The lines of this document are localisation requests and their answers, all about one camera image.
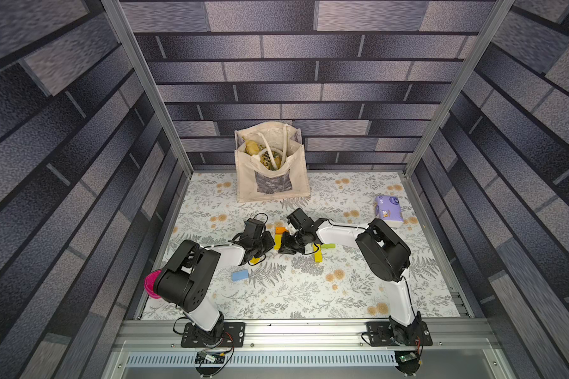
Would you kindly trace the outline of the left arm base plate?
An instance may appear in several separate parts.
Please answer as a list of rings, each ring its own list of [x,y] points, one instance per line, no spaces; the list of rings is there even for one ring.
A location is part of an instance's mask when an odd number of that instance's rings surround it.
[[[185,325],[180,346],[185,348],[243,347],[246,335],[243,322],[218,323],[211,332],[197,325]]]

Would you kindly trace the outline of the light blue block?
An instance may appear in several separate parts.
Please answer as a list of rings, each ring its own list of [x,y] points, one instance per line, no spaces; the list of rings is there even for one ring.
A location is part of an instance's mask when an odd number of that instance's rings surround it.
[[[240,270],[240,271],[232,273],[231,278],[232,278],[232,281],[236,283],[236,282],[240,282],[243,280],[248,280],[249,276],[250,275],[249,275],[248,270],[245,269],[245,270]]]

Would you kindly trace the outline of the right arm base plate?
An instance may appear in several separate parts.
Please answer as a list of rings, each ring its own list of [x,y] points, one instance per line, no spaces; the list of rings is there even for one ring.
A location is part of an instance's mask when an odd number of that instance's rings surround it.
[[[362,338],[372,347],[431,347],[433,340],[425,322],[401,326],[397,322],[367,322]]]

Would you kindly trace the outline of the small yellow block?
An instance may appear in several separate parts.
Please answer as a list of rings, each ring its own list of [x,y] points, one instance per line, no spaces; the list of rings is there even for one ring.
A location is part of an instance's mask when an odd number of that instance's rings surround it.
[[[274,241],[275,241],[274,249],[275,250],[279,250],[281,248],[281,240],[282,240],[282,235],[275,235],[275,237],[274,237]]]

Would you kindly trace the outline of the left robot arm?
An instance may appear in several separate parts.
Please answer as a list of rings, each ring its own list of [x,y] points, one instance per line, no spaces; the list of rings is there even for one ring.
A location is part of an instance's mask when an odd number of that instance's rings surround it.
[[[275,247],[275,241],[264,222],[248,219],[243,232],[225,244],[201,246],[183,241],[166,265],[145,278],[145,291],[183,311],[191,322],[184,332],[189,342],[216,347],[226,336],[224,315],[207,298],[216,271],[240,267],[253,259],[262,259]]]

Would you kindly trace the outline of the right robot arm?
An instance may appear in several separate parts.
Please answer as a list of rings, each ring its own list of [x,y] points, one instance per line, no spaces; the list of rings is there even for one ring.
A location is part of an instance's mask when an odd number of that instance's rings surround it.
[[[298,208],[287,216],[280,254],[305,254],[307,246],[335,244],[357,248],[371,272],[384,282],[390,301],[386,335],[398,346],[423,345],[422,317],[413,306],[408,284],[411,250],[385,221],[374,219],[360,226],[311,219]]]

